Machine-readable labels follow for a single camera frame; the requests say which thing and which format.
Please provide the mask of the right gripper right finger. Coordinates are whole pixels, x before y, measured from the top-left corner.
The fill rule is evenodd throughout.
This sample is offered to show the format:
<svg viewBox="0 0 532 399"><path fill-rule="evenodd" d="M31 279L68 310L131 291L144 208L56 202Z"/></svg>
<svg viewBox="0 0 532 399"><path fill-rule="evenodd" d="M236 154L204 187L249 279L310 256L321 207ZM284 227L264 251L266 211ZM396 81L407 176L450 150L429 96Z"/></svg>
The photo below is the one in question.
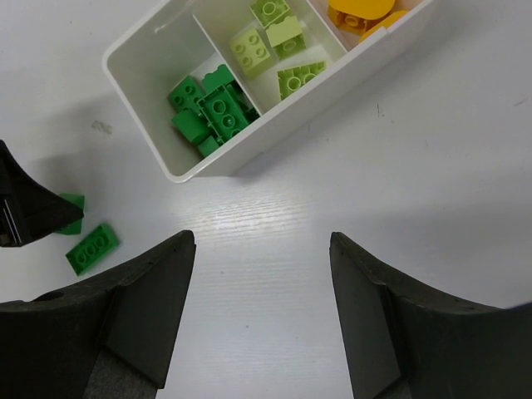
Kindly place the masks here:
<svg viewBox="0 0 532 399"><path fill-rule="evenodd" d="M356 398L528 398L531 306L495 308L433 288L345 234L330 266Z"/></svg>

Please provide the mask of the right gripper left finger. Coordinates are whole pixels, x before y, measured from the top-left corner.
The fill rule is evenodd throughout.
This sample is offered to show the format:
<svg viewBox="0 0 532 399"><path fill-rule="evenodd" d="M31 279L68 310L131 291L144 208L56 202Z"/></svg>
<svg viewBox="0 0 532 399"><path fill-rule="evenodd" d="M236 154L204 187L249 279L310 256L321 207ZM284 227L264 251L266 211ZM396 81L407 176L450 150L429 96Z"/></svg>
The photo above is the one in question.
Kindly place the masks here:
<svg viewBox="0 0 532 399"><path fill-rule="evenodd" d="M194 261L195 237L184 230L79 283L3 303L2 397L155 397Z"/></svg>

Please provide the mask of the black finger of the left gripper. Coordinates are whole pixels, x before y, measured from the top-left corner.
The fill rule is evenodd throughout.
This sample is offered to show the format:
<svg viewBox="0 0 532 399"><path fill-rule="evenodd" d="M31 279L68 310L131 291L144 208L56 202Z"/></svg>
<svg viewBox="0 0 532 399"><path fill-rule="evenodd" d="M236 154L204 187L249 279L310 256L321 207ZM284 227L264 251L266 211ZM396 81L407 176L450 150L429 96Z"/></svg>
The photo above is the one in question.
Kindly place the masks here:
<svg viewBox="0 0 532 399"><path fill-rule="evenodd" d="M54 233L76 206L39 185L1 143L1 246L16 248Z"/></svg>

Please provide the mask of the dark green square lego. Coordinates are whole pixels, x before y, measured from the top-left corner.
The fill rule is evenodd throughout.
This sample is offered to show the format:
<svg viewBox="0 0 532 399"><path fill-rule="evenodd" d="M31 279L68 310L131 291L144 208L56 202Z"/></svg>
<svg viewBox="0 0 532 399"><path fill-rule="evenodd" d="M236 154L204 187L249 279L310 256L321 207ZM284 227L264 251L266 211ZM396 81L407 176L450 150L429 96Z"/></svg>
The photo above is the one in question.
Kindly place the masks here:
<svg viewBox="0 0 532 399"><path fill-rule="evenodd" d="M76 212L68 216L67 222L62 224L59 229L55 231L56 234L62 235L78 235L82 231L83 211L85 209L86 197L82 194L76 193L59 193L62 199L76 206Z"/></svg>

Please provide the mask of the dark green curved lego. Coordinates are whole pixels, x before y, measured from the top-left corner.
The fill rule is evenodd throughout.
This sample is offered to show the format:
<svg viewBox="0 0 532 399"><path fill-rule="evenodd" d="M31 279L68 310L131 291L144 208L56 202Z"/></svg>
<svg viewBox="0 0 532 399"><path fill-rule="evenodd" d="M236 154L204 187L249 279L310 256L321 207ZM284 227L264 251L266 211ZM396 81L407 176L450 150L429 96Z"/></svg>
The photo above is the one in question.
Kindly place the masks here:
<svg viewBox="0 0 532 399"><path fill-rule="evenodd" d="M174 128L191 144L198 146L210 136L204 120L191 109L179 111L172 119Z"/></svg>

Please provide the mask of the small dark green lego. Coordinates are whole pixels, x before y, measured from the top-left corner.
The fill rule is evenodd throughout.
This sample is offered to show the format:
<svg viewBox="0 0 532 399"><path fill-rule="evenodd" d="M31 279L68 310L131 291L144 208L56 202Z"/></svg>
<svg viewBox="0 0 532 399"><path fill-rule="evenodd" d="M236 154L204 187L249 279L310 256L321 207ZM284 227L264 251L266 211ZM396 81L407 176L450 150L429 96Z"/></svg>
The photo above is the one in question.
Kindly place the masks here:
<svg viewBox="0 0 532 399"><path fill-rule="evenodd" d="M167 96L172 107L177 111L190 110L200 113L197 102L205 95L203 87L192 76L183 79Z"/></svg>

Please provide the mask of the light green lego brick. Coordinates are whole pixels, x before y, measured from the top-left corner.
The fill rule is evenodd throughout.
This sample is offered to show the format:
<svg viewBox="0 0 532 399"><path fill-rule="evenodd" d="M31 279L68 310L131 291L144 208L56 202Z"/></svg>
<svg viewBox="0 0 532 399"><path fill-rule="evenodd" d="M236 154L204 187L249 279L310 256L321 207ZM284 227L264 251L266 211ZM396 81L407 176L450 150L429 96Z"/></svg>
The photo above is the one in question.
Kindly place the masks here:
<svg viewBox="0 0 532 399"><path fill-rule="evenodd" d="M288 16L281 22L273 23L266 29L266 35L270 46L280 61L307 48L302 26L295 16Z"/></svg>
<svg viewBox="0 0 532 399"><path fill-rule="evenodd" d="M326 62L313 62L277 71L278 93L281 101L291 96L314 77L325 71Z"/></svg>
<svg viewBox="0 0 532 399"><path fill-rule="evenodd" d="M249 5L249 9L264 29L293 15L291 7L284 0L256 0Z"/></svg>
<svg viewBox="0 0 532 399"><path fill-rule="evenodd" d="M256 28L250 28L233 37L229 46L240 68L249 79L261 75L276 63L272 52Z"/></svg>

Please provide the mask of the orange small lego brick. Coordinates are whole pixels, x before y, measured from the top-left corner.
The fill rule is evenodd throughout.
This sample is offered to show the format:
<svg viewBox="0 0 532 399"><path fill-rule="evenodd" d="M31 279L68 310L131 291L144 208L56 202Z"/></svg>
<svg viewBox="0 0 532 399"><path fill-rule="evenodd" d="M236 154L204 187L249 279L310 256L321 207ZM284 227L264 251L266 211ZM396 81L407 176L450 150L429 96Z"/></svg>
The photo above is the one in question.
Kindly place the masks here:
<svg viewBox="0 0 532 399"><path fill-rule="evenodd" d="M405 17L407 14L408 14L407 10L400 10L400 11L395 11L395 12L390 13L389 15L384 17L377 25L371 27L368 31L364 32L360 36L358 42L362 43L368 37L370 37L374 32L378 31L382 27L384 28L391 27L394 23L399 21L402 17Z"/></svg>

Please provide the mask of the yellow flower printed lego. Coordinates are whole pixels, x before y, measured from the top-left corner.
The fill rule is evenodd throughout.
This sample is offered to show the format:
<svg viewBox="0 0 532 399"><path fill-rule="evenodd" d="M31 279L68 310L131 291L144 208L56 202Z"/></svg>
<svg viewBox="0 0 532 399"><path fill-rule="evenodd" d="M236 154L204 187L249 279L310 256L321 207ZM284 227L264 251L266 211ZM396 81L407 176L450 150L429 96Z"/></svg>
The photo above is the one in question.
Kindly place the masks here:
<svg viewBox="0 0 532 399"><path fill-rule="evenodd" d="M339 29L362 35L387 17L395 0L329 0L328 17Z"/></svg>

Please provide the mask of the tall green number lego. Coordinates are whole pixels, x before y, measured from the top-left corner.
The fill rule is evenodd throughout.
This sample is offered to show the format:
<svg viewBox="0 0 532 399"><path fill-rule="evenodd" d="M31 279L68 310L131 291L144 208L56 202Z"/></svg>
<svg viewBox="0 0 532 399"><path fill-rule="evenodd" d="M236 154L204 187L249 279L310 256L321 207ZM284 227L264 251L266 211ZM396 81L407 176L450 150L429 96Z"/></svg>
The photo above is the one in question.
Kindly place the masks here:
<svg viewBox="0 0 532 399"><path fill-rule="evenodd" d="M225 64L220 64L215 71L207 73L201 82L206 94L210 94L220 87L227 88L232 94L236 93L236 80Z"/></svg>

